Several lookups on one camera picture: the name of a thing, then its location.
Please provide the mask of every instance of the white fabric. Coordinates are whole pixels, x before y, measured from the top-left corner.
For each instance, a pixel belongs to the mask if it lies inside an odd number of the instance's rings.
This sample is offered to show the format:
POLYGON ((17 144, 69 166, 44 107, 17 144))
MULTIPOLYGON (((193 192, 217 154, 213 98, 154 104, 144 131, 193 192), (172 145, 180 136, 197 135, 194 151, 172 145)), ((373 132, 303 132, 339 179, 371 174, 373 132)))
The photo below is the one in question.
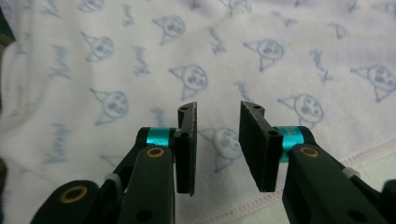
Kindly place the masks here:
POLYGON ((304 125, 338 160, 394 142, 391 1, 3 0, 17 38, 3 60, 6 223, 28 223, 75 179, 103 183, 143 127, 198 102, 196 193, 178 223, 218 223, 279 198, 257 191, 237 141, 239 104, 304 125))

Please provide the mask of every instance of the screw hole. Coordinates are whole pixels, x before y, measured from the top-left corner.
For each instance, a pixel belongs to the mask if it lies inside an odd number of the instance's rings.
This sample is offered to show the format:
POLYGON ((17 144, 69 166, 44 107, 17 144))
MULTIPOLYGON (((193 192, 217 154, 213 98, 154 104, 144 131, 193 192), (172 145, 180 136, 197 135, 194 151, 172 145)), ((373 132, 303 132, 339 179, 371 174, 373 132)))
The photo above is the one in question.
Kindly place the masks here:
POLYGON ((277 131, 270 131, 270 132, 268 132, 270 135, 272 135, 272 136, 277 136, 277 131))
POLYGON ((151 218, 152 218, 152 213, 148 209, 142 210, 142 211, 138 212, 136 215, 136 220, 139 223, 148 222, 151 220, 151 218))
POLYGON ((158 158, 158 157, 161 157, 161 156, 163 155, 163 153, 164 153, 163 149, 162 149, 162 148, 159 148, 159 147, 151 148, 151 149, 149 149, 149 150, 146 152, 146 154, 148 155, 148 157, 151 157, 151 158, 158 158))
POLYGON ((361 213, 360 211, 351 209, 351 210, 347 211, 347 214, 349 215, 350 218, 352 218, 353 220, 355 220, 357 222, 360 222, 360 223, 367 222, 366 216, 363 213, 361 213))

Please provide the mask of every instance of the patterned cloth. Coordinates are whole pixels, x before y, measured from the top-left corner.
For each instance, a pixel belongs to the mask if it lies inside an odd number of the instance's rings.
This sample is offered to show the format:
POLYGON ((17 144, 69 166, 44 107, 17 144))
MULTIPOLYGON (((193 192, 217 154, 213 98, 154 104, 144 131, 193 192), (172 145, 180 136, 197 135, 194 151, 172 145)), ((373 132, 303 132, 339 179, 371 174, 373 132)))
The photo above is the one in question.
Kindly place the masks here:
POLYGON ((396 4, 309 0, 2 0, 17 42, 2 68, 6 223, 62 184, 98 185, 141 127, 198 102, 193 197, 178 223, 220 223, 278 200, 238 144, 239 102, 304 125, 346 165, 396 145, 396 4))

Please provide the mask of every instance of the gold bushing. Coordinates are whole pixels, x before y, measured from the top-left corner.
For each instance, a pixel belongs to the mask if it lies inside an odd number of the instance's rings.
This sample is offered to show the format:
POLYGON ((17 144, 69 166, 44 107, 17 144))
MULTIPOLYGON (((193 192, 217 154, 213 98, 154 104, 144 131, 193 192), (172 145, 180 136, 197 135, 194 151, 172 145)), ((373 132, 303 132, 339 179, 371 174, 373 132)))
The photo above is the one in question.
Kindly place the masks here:
POLYGON ((319 152, 312 147, 302 147, 300 148, 300 152, 307 157, 317 157, 319 155, 319 152))
POLYGON ((148 157, 158 158, 158 157, 161 157, 163 155, 163 153, 165 153, 165 152, 163 151, 162 148, 154 147, 154 148, 149 149, 146 154, 148 155, 148 157))
POLYGON ((87 187, 83 185, 74 186, 62 194, 61 203, 75 203, 82 199, 87 194, 87 192, 87 187))

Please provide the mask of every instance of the mounting hole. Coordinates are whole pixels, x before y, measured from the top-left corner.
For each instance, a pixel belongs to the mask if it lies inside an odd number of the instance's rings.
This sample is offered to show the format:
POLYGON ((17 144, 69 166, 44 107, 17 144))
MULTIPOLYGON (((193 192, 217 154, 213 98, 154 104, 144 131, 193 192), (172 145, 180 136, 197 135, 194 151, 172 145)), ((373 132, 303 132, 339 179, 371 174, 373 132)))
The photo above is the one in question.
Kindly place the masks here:
POLYGON ((180 133, 180 137, 182 137, 182 138, 186 138, 186 137, 188 137, 188 136, 189 136, 188 133, 180 133))
POLYGON ((347 211, 347 214, 349 215, 350 218, 352 218, 353 220, 355 220, 357 222, 360 222, 360 223, 367 222, 366 216, 363 213, 361 213, 360 211, 350 209, 347 211))
POLYGON ((88 192, 87 187, 83 185, 74 186, 61 195, 61 203, 75 203, 82 199, 88 192))
POLYGON ((164 153, 164 151, 162 148, 154 147, 154 148, 149 149, 146 154, 148 155, 148 157, 157 158, 157 157, 161 157, 163 155, 163 153, 164 153))
POLYGON ((277 131, 269 131, 268 133, 272 136, 277 136, 277 131))
POLYGON ((152 218, 152 213, 150 210, 145 209, 137 213, 136 221, 138 222, 148 222, 152 218))

